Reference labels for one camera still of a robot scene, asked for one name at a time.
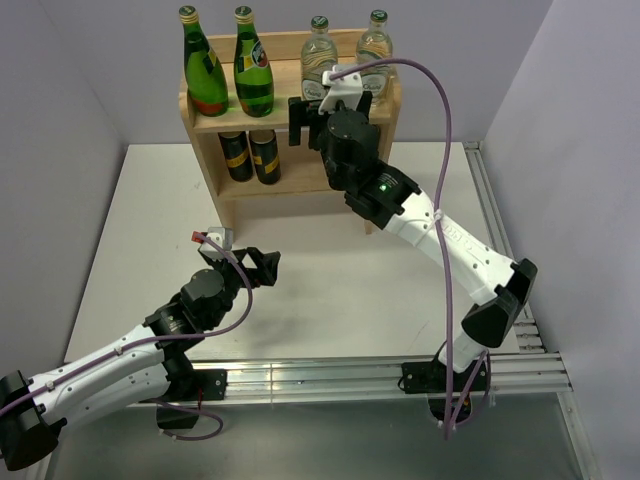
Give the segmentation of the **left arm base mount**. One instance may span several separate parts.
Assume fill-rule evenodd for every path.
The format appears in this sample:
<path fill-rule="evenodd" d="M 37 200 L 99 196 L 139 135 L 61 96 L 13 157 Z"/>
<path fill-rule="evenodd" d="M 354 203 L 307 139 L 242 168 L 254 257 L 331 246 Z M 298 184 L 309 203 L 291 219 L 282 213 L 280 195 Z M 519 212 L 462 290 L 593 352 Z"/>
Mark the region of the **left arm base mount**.
<path fill-rule="evenodd" d="M 225 398 L 228 372 L 225 369 L 194 370 L 186 378 L 170 384 L 166 393 L 142 401 L 156 407 L 156 424 L 160 434 L 175 441 L 204 441 L 218 436 L 224 427 L 220 416 L 204 408 L 205 401 Z M 217 426 L 201 435 L 185 435 L 200 418 L 213 420 Z"/>

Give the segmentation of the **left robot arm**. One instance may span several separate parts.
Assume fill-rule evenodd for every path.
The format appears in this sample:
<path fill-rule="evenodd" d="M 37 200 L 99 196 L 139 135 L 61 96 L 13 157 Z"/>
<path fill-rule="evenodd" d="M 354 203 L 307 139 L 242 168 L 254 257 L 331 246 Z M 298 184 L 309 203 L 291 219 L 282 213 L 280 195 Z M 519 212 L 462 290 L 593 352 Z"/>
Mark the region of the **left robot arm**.
<path fill-rule="evenodd" d="M 1 458 L 8 470 L 38 463 L 74 426 L 140 401 L 167 404 L 197 391 L 187 351 L 224 334 L 220 323 L 239 291 L 273 286 L 281 259 L 280 252 L 224 251 L 210 242 L 199 253 L 206 268 L 118 340 L 49 372 L 2 377 Z"/>

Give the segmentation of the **black gold can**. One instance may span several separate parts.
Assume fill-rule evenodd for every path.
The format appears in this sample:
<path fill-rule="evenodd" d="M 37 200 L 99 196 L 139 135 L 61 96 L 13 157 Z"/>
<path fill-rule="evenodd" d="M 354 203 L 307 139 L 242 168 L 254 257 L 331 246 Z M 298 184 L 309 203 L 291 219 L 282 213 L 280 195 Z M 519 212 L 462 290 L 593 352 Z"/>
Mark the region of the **black gold can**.
<path fill-rule="evenodd" d="M 276 184 L 281 178 L 281 169 L 275 131 L 250 131 L 249 141 L 258 180 L 266 185 Z"/>
<path fill-rule="evenodd" d="M 246 182 L 253 177 L 253 166 L 245 131 L 218 134 L 228 173 L 236 182 Z"/>

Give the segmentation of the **black gold can front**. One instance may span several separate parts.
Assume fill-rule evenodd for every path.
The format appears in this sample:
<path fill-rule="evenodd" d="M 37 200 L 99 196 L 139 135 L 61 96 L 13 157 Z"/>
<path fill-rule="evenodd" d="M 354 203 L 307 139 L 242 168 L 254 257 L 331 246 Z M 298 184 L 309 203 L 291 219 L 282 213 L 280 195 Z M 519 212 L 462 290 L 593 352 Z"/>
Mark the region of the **black gold can front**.
<path fill-rule="evenodd" d="M 249 141 L 258 180 L 266 185 L 276 184 L 281 178 L 281 169 L 275 131 L 250 131 Z"/>

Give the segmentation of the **small clear glass bottle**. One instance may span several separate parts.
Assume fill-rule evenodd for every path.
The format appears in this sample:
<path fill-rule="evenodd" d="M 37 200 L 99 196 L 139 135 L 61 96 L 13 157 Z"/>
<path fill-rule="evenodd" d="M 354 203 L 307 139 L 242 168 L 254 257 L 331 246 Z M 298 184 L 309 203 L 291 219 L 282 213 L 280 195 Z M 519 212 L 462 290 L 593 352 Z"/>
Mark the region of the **small clear glass bottle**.
<path fill-rule="evenodd" d="M 305 100 L 321 100 L 326 96 L 322 75 L 338 63 L 338 51 L 329 35 L 329 21 L 325 16 L 311 20 L 311 36 L 301 50 L 301 92 Z"/>

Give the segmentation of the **green bottle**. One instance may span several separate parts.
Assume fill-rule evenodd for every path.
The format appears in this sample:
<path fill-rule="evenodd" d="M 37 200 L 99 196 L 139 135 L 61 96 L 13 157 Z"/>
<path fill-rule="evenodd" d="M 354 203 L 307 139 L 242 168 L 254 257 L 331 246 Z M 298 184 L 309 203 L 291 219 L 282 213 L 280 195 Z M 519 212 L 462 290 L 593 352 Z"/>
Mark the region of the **green bottle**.
<path fill-rule="evenodd" d="M 221 63 L 210 46 L 191 5 L 179 8 L 184 34 L 184 75 L 196 109 L 205 116 L 223 115 L 229 105 L 228 89 Z"/>
<path fill-rule="evenodd" d="M 251 117 L 264 117 L 274 105 L 274 80 L 266 51 L 254 25 L 248 6 L 238 6 L 234 55 L 234 82 L 242 110 Z"/>

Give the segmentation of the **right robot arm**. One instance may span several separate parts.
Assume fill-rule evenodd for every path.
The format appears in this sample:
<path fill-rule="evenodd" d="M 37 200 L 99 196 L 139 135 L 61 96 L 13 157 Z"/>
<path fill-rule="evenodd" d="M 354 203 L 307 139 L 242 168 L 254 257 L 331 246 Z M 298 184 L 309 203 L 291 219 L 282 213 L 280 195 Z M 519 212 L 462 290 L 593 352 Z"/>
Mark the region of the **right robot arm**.
<path fill-rule="evenodd" d="M 458 282 L 473 305 L 459 333 L 448 332 L 445 347 L 433 365 L 435 383 L 452 390 L 468 367 L 497 348 L 520 315 L 538 274 L 528 259 L 512 260 L 471 235 L 448 217 L 418 184 L 379 159 L 378 136 L 370 124 L 370 100 L 351 109 L 339 102 L 324 112 L 320 101 L 288 100 L 289 143 L 301 142 L 308 128 L 310 149 L 320 153 L 331 189 L 361 218 L 408 242 L 443 267 L 445 283 Z"/>

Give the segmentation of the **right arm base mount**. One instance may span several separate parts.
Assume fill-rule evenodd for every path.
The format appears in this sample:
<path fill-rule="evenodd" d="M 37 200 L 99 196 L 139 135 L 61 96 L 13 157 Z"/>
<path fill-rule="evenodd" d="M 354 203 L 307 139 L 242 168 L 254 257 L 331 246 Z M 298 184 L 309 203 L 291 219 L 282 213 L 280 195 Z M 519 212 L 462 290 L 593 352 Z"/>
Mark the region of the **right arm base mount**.
<path fill-rule="evenodd" d="M 438 360 L 405 362 L 398 388 L 406 395 L 426 394 L 431 415 L 444 422 L 449 410 L 455 426 L 460 427 L 473 417 L 488 397 L 492 372 L 487 358 L 475 360 L 462 373 L 453 373 L 453 394 L 446 400 L 446 368 Z"/>

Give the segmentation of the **large clear soda water bottle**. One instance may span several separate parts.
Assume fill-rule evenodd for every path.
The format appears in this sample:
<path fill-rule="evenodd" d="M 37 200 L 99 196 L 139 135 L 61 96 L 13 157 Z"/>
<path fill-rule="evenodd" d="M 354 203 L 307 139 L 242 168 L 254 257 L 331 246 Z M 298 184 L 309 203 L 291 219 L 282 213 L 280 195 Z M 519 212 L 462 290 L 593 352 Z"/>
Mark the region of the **large clear soda water bottle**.
<path fill-rule="evenodd" d="M 369 28 L 361 35 L 356 46 L 356 61 L 358 64 L 370 63 L 375 60 L 391 58 L 393 43 L 386 31 L 388 14 L 381 9 L 373 10 L 370 14 Z M 385 96 L 392 67 L 378 65 L 360 72 L 363 89 L 372 93 L 372 103 L 379 103 Z"/>

